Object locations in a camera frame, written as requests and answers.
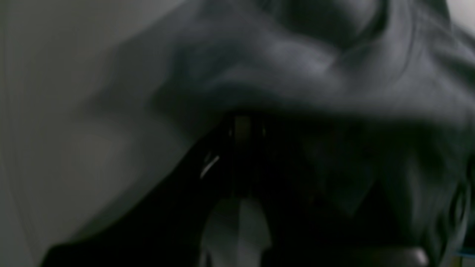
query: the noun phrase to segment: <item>black fabric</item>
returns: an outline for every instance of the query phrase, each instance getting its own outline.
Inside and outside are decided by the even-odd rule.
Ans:
[[[355,2],[204,0],[176,39],[170,79],[156,98],[185,95],[183,107],[217,116],[239,109],[274,118],[264,166],[276,179],[259,187],[273,242],[363,242],[352,228],[359,223],[364,236],[381,237],[371,242],[421,246],[432,266],[444,266],[463,243],[471,209],[474,41],[436,1]],[[163,186],[182,188],[187,175],[179,176]],[[209,210],[218,196],[198,195],[193,183],[182,193]],[[134,242],[125,248],[167,242],[169,225],[189,227],[186,237],[199,232],[187,218],[203,217],[172,191],[154,191],[143,203],[171,197],[175,206],[141,204],[118,223],[130,224],[124,234]],[[176,221],[164,220],[170,213]],[[388,220],[371,232],[369,225]],[[140,228],[157,233],[135,236]],[[128,240],[124,228],[111,229],[108,243]],[[337,229],[346,234],[332,239]],[[182,239],[195,247],[199,238]]]
[[[262,267],[284,266],[378,266],[424,267],[427,259],[417,249],[361,249],[361,248],[274,248],[266,251]]]
[[[230,145],[233,137],[228,134],[232,120],[228,117],[200,140],[173,173],[126,216],[90,239],[52,248],[43,266],[196,266],[201,235],[211,209],[218,200],[230,196],[230,183],[236,182],[231,179],[234,174],[249,173],[255,167],[259,179],[252,193],[263,205],[275,247],[264,254],[264,266],[276,260],[279,264],[334,262],[334,257],[329,255],[348,248],[417,245],[404,239],[397,219],[388,209],[390,203],[381,195],[384,189],[379,181],[354,216],[334,205],[325,195],[327,192],[319,187],[302,191],[301,186],[308,186],[301,183],[302,178],[313,173],[305,168],[307,161],[301,158],[304,155],[301,146],[295,146],[295,139],[289,138],[282,128],[288,123],[279,118],[264,118],[256,121],[263,122],[265,137],[250,142],[263,148],[254,151],[253,162],[257,164],[249,167],[235,164]],[[289,160],[283,152],[297,158]],[[201,169],[209,153],[219,155],[220,160],[202,178]],[[237,167],[241,170],[232,172]],[[312,249],[328,247],[333,247],[333,251],[319,256],[311,253]],[[355,258],[361,262],[359,266],[372,262],[375,252],[370,249],[368,253],[369,258]],[[392,262],[390,257],[385,258],[379,260]]]

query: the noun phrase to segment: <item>white wall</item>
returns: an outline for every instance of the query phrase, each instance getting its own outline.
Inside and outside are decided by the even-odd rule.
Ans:
[[[475,1],[447,0],[453,22],[475,33]]]
[[[5,21],[4,12],[0,5],[0,51],[5,48]],[[5,54],[0,53],[0,107],[5,105]],[[7,121],[7,114],[0,109],[0,125]],[[3,140],[4,127],[0,128],[0,141]],[[16,204],[9,190],[8,173],[0,153],[0,266],[30,267],[33,265],[30,250],[26,242],[26,233],[22,228]]]

